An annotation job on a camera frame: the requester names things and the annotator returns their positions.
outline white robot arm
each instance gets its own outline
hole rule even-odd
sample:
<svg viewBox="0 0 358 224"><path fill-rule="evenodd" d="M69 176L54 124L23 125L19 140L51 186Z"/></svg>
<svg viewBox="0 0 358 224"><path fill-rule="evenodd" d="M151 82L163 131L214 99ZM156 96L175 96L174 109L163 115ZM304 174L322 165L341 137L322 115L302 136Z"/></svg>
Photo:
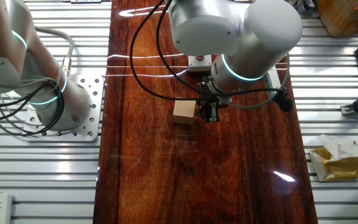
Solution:
<svg viewBox="0 0 358 224"><path fill-rule="evenodd" d="M302 35L299 14L284 0L173 0L168 10L180 52L219 54L212 82L221 93L245 90L262 78Z"/></svg>

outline wooden table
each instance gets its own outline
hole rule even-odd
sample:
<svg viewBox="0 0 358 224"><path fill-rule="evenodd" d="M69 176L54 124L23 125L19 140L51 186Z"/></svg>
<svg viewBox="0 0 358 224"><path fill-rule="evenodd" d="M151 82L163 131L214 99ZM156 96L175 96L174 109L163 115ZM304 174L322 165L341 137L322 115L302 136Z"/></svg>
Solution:
<svg viewBox="0 0 358 224"><path fill-rule="evenodd" d="M127 59L130 42L156 3L112 1L94 223L317 223L295 109L283 113L274 103L254 110L229 107L220 111L218 123L198 118L194 126L180 125L173 123L174 102L137 84ZM157 93L196 97L157 57L159 15L135 43L136 71ZM161 46L176 72L186 70L168 16ZM182 77L194 86L199 81L188 73ZM290 83L287 90L293 99ZM253 93L234 102L253 105L265 98Z"/></svg>

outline metal mounting plate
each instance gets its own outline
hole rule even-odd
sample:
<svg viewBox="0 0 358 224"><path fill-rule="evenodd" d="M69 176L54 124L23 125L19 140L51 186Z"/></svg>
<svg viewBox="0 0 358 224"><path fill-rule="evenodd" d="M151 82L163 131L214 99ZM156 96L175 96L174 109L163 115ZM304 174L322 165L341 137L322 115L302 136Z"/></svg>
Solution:
<svg viewBox="0 0 358 224"><path fill-rule="evenodd" d="M29 142L93 142L98 137L99 120L101 114L101 103L103 98L104 78L86 75L72 75L74 82L83 86L91 97L91 111L88 117L75 129L71 131L47 131L46 136L37 134L35 136L23 137ZM25 121L35 125L41 125L35 111L28 110ZM38 131L40 127L25 124L24 129Z"/></svg>

